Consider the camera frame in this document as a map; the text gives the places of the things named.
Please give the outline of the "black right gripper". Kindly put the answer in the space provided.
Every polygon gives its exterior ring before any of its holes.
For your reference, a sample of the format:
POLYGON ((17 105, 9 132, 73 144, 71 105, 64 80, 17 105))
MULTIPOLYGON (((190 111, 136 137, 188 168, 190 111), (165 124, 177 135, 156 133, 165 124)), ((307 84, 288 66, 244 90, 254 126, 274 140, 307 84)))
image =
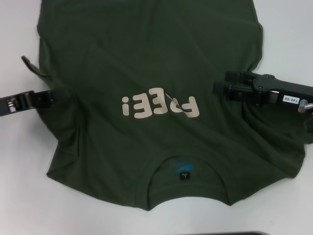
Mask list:
MULTIPOLYGON (((247 98, 246 101, 257 106, 276 104, 297 107, 301 100, 313 101, 312 87, 281 81, 269 74, 260 75, 251 72, 227 71, 225 73, 225 81, 250 84, 252 97, 247 98)), ((248 88, 215 82, 213 93, 228 100, 245 101, 248 88)))

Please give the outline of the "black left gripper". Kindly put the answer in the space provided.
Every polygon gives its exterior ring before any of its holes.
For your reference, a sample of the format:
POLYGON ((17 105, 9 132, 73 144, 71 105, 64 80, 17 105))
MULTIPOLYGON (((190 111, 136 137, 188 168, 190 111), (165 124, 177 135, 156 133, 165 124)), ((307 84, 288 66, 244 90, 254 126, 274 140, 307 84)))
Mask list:
POLYGON ((51 91, 15 94, 0 99, 0 116, 25 111, 27 108, 49 108, 55 102, 51 91))

